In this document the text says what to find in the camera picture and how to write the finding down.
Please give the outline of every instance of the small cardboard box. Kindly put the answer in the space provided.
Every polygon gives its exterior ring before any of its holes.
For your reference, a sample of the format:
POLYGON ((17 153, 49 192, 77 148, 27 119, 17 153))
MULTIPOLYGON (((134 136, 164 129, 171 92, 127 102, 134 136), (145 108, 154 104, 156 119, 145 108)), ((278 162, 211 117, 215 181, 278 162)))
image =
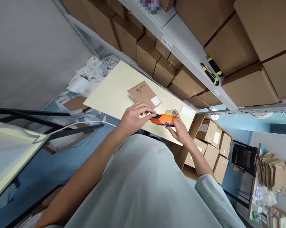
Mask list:
POLYGON ((213 170, 214 176, 219 184, 223 183, 227 165, 228 165, 228 160, 219 155, 213 170))
POLYGON ((96 28, 81 0, 62 0, 62 3, 71 16, 86 25, 92 31, 96 32, 96 28))
POLYGON ((193 106, 195 106, 197 109, 210 108, 210 104, 206 103, 198 96, 193 96, 191 98, 188 98, 187 101, 191 103, 193 106))
POLYGON ((210 106, 222 105, 222 102, 208 89, 197 96, 210 106))
POLYGON ((156 64, 152 78, 163 87, 167 87, 176 73, 177 69, 162 56, 156 64))
POLYGON ((127 92, 135 102, 144 102, 152 109, 161 103, 160 99, 152 91, 146 81, 132 87, 130 90, 127 90, 127 92))
POLYGON ((236 0, 234 7, 260 61, 286 50, 286 0, 236 0))
POLYGON ((279 98, 260 62, 225 78, 222 88, 238 107, 276 104, 279 98))
POLYGON ((176 56, 174 56, 173 53, 170 53, 168 59, 169 63, 171 65, 173 65, 177 70, 180 69, 180 67, 182 66, 182 63, 179 61, 179 59, 176 58, 176 56))
POLYGON ((156 50, 160 52, 160 54, 166 59, 168 59, 169 54, 171 53, 171 51, 168 50, 167 47, 164 44, 162 44, 160 40, 157 40, 156 50))
POLYGON ((156 64, 161 54, 155 48, 156 43, 147 35, 144 35, 137 43, 138 66, 149 76, 153 76, 156 64))
POLYGON ((184 65, 180 68, 172 83, 182 91, 181 94, 175 94, 181 100, 186 100, 206 89, 205 85, 184 65))
MULTIPOLYGON (((201 140, 199 140, 197 138, 194 139, 194 142, 196 143, 201 154, 204 155, 208 144, 205 142, 202 142, 201 140)), ((189 152, 187 154, 185 164, 195 168, 193 158, 191 157, 191 154, 189 152)))
POLYGON ((137 62, 137 42, 144 35, 144 32, 135 26, 135 24, 124 20, 119 15, 114 16, 112 21, 121 51, 137 62))
POLYGON ((107 4, 124 20, 127 20, 127 9, 119 0, 106 0, 107 4))
POLYGON ((232 138, 228 134, 223 132, 221 136, 220 144, 219 144, 219 150, 220 150, 219 153, 223 157, 228 158, 231 145, 232 145, 232 138))
POLYGON ((196 137, 208 143, 214 141, 215 133, 217 130, 217 124, 211 120, 204 120, 201 124, 196 137))
POLYGON ((230 18, 204 50, 225 76, 258 60, 256 51, 237 14, 230 18))
POLYGON ((286 99, 286 52, 263 63, 278 97, 286 99))
POLYGON ((178 0, 176 11, 204 46, 234 12, 234 0, 178 0))
POLYGON ((99 36, 117 50, 120 49, 112 18, 116 15, 105 1, 82 0, 99 36))

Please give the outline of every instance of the white sticker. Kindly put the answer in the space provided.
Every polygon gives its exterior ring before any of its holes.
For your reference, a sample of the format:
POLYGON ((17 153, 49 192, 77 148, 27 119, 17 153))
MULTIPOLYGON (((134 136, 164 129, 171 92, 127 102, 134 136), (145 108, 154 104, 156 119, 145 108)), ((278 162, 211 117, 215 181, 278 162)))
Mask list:
POLYGON ((200 126, 200 128, 199 128, 199 131, 204 131, 204 132, 206 132, 206 131, 207 131, 207 127, 208 127, 207 124, 202 124, 202 125, 200 126))
POLYGON ((160 99, 157 96, 155 96, 154 98, 152 98, 150 100, 155 106, 157 106, 158 104, 161 103, 160 99))
POLYGON ((191 117, 193 115, 193 110, 189 109, 188 107, 183 106, 181 109, 181 113, 191 117))
POLYGON ((174 46, 172 40, 168 38, 166 35, 163 35, 163 38, 161 41, 168 48, 168 50, 171 51, 172 47, 174 46))
POLYGON ((213 93, 216 97, 221 95, 221 93, 219 93, 218 90, 212 90, 212 93, 213 93))

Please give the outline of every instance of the table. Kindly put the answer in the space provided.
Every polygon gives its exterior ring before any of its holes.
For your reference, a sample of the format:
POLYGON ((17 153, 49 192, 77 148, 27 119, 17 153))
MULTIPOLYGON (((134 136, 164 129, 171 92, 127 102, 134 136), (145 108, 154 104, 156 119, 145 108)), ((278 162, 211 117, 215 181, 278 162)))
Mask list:
MULTIPOLYGON (((189 130, 196 111, 186 105, 183 101, 176 98, 166 89, 160 87, 155 82, 128 66, 123 61, 120 61, 112 72, 108 74, 98 88, 86 99, 84 105, 117 119, 122 119, 125 110, 134 104, 134 101, 129 97, 127 90, 143 81, 150 86, 162 101, 162 103, 155 108, 155 111, 158 114, 163 114, 166 110, 178 110, 180 118, 185 124, 187 130, 189 130), (181 113, 183 106, 193 110, 191 117, 181 113)), ((182 145, 174 139, 170 132, 163 126, 156 125, 148 121, 142 129, 178 145, 182 145)))

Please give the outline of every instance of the person's left hand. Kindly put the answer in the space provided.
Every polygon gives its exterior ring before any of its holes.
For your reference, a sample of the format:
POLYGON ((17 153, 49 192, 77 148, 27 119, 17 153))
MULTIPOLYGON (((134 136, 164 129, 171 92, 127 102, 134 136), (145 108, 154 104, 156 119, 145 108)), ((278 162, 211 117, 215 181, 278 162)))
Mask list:
POLYGON ((137 102, 127 108, 119 125, 115 129, 116 133, 123 138, 127 138, 136 133, 148 120, 156 116, 156 111, 145 103, 137 102), (139 118, 139 115, 150 112, 151 114, 139 118))

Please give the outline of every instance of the white wall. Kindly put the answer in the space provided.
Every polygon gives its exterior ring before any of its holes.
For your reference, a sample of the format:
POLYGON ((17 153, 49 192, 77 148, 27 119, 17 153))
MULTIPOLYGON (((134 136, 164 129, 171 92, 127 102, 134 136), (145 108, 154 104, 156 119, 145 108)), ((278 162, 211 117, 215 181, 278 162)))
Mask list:
POLYGON ((51 0, 0 0, 0 107, 40 110, 90 56, 51 0))

